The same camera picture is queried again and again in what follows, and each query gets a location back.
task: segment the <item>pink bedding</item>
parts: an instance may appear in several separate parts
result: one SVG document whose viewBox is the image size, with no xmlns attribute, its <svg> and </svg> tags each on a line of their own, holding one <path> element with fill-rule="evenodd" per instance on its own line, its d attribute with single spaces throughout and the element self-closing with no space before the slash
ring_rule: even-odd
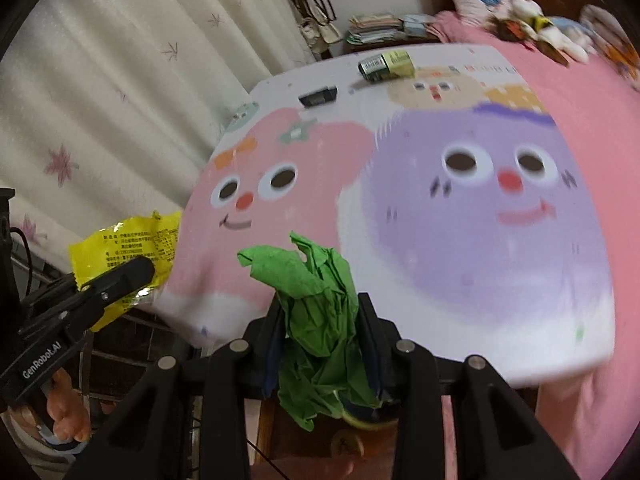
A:
<svg viewBox="0 0 640 480">
<path fill-rule="evenodd" d="M 607 241 L 616 297 L 616 349 L 594 372 L 541 388 L 538 417 L 583 480 L 599 480 L 640 421 L 640 93 L 601 58 L 566 69 L 505 43 L 452 13 L 434 24 L 444 42 L 488 44 L 548 108 L 587 180 Z"/>
</svg>

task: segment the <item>yellow plastic packaging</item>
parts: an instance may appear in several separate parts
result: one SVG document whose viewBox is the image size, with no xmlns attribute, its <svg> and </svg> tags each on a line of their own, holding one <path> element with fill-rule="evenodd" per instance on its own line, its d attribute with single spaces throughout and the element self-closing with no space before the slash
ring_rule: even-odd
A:
<svg viewBox="0 0 640 480">
<path fill-rule="evenodd" d="M 145 288 L 129 294 L 104 309 L 104 315 L 91 327 L 98 332 L 131 307 L 144 301 L 153 288 L 169 277 L 178 240 L 180 212 L 150 218 L 134 216 L 101 229 L 86 240 L 69 247 L 71 265 L 78 289 L 107 270 L 136 256 L 146 256 L 156 268 L 153 280 Z"/>
</svg>

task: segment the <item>black cable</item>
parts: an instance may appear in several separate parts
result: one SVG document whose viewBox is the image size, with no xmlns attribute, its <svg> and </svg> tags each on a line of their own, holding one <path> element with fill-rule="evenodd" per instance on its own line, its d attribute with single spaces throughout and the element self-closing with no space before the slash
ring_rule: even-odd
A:
<svg viewBox="0 0 640 480">
<path fill-rule="evenodd" d="M 31 250 L 29 249 L 29 241 L 27 240 L 26 235 L 22 232 L 22 229 L 17 227 L 12 227 L 10 229 L 12 233 L 16 233 L 22 238 L 22 244 L 24 245 L 24 252 L 27 253 L 27 265 L 29 266 L 29 278 L 27 279 L 27 290 L 24 293 L 25 296 L 28 296 L 31 292 L 31 282 L 33 281 L 33 260 L 31 259 Z"/>
<path fill-rule="evenodd" d="M 280 473 L 280 476 L 282 476 L 285 480 L 289 480 L 289 477 L 285 475 L 282 472 L 282 470 L 278 466 L 276 466 L 271 460 L 269 460 L 267 456 L 263 452 L 261 452 L 253 442 L 251 442 L 249 439 L 247 439 L 246 442 L 247 444 L 249 444 L 249 446 L 253 447 L 256 450 L 256 452 L 259 453 L 260 456 L 263 459 L 265 459 L 271 467 L 273 467 L 278 473 Z"/>
</svg>

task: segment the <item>curtain fold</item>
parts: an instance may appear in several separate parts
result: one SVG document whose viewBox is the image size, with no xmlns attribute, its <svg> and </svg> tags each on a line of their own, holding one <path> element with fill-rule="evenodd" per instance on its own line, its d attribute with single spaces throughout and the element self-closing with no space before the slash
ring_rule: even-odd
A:
<svg viewBox="0 0 640 480">
<path fill-rule="evenodd" d="M 183 207 L 254 85 L 314 60 L 287 0 L 41 0 L 0 62 L 12 225 L 67 247 Z"/>
</svg>

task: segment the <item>green paper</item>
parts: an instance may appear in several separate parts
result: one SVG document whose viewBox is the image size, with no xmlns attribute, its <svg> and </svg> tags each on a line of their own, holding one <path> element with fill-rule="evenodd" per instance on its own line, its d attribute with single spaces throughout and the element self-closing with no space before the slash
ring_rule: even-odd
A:
<svg viewBox="0 0 640 480">
<path fill-rule="evenodd" d="M 356 339 L 358 297 L 347 261 L 334 249 L 290 233 L 305 255 L 271 246 L 238 253 L 251 277 L 272 286 L 285 316 L 287 339 L 278 374 L 281 406 L 311 431 L 318 413 L 342 416 L 338 396 L 378 407 Z"/>
</svg>

